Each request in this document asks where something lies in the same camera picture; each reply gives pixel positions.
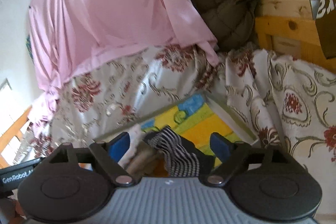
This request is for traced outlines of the person's left hand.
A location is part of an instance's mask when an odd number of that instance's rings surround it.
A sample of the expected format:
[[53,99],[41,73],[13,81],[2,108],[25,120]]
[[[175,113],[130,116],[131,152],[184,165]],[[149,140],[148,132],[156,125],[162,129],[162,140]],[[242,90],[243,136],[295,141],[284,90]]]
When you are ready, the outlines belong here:
[[25,214],[17,200],[1,199],[1,224],[24,223],[25,220]]

